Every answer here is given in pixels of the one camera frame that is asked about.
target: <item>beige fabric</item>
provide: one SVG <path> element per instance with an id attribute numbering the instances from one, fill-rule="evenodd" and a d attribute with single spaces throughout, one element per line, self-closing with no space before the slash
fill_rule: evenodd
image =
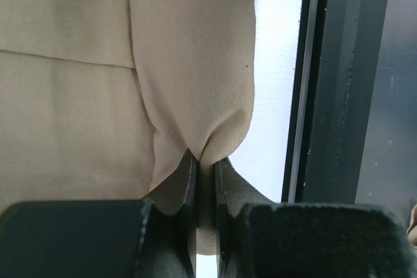
<path id="1" fill-rule="evenodd" d="M 410 226 L 407 229 L 407 236 L 414 254 L 417 256 L 417 206 L 411 210 Z"/>
<path id="2" fill-rule="evenodd" d="M 205 188 L 252 117 L 253 1 L 0 0 L 0 211 L 142 197 L 187 148 Z"/>

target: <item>cloth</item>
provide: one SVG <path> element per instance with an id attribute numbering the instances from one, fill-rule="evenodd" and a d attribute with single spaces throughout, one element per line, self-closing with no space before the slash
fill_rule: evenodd
<path id="1" fill-rule="evenodd" d="M 189 148 L 198 251 L 215 253 L 211 165 L 253 110 L 254 0 L 0 0 L 0 212 L 138 199 Z"/>
<path id="2" fill-rule="evenodd" d="M 417 205 L 411 210 L 410 226 L 407 229 L 407 236 L 414 254 L 417 256 Z"/>

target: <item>beige curtain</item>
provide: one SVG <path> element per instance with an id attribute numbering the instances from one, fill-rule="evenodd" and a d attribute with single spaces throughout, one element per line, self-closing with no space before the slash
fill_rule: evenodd
<path id="1" fill-rule="evenodd" d="M 189 148 L 214 253 L 210 166 L 252 117 L 253 2 L 0 0 L 0 212 L 140 198 Z"/>
<path id="2" fill-rule="evenodd" d="M 407 229 L 407 236 L 414 254 L 417 256 L 417 205 L 411 210 L 410 226 Z"/>

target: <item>fabric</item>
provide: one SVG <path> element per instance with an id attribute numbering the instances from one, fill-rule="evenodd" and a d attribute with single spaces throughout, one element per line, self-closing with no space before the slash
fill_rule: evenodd
<path id="1" fill-rule="evenodd" d="M 414 254 L 417 256 L 417 206 L 411 210 L 410 226 L 407 229 L 407 236 Z"/>
<path id="2" fill-rule="evenodd" d="M 0 0 L 0 211 L 138 199 L 189 148 L 199 252 L 215 253 L 211 165 L 253 110 L 254 0 Z"/>

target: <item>metal frame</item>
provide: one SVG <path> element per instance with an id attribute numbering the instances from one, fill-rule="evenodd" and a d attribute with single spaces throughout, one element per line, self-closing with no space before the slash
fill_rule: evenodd
<path id="1" fill-rule="evenodd" d="M 317 15 L 310 6 L 315 30 L 310 48 L 309 38 L 299 44 L 294 91 L 307 96 L 292 108 L 284 202 L 354 203 L 387 1 L 317 0 Z"/>

